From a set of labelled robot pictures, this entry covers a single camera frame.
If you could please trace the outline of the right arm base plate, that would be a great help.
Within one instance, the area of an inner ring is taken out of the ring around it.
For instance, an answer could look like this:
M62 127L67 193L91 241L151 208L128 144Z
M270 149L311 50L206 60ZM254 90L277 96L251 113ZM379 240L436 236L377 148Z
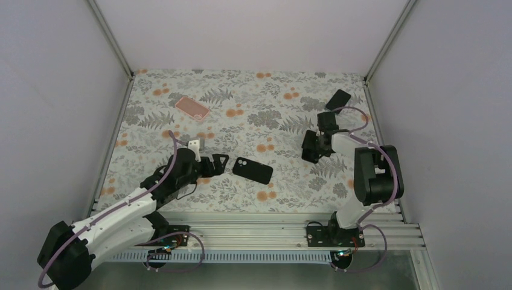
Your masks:
M336 223L323 225L311 221L306 225L306 239L309 247L364 247L365 239L358 228L343 229Z

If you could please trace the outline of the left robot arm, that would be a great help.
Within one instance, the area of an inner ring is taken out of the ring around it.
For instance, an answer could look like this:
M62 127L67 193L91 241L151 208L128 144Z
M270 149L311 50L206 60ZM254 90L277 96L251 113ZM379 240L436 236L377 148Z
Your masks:
M168 223L158 210L198 179L223 174L228 160L226 154L208 158L191 147L175 149L166 165L124 199L71 225L54 224L37 257L42 268L39 288L75 289L111 256L135 245L163 243Z

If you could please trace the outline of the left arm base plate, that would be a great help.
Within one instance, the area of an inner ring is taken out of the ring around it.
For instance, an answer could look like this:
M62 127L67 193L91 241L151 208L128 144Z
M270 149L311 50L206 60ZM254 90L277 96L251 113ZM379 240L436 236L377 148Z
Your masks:
M171 254L171 252L180 247L187 246L189 225L168 225L163 226L153 233L149 241L139 243L139 247L156 247L148 253Z

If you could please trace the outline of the black phone case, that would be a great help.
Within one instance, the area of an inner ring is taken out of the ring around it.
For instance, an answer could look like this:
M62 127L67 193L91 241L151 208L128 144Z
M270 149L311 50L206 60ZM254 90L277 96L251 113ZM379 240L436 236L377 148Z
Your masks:
M264 185L268 185L270 183L273 172L274 170L271 166L243 157L238 157L235 161L234 167L232 168L232 173L234 175Z

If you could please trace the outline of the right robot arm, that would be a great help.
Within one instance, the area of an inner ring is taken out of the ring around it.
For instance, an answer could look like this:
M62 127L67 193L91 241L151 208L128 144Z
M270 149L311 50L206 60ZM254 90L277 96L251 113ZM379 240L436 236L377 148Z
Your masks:
M302 159L318 164L322 157L330 157L354 148L354 196L340 210L336 210L326 226L316 224L308 232L312 247L360 245L363 233L360 225L374 210L393 203L404 194L404 184L397 149L392 145L379 146L341 129L335 112L317 115L318 131L307 130L302 142Z

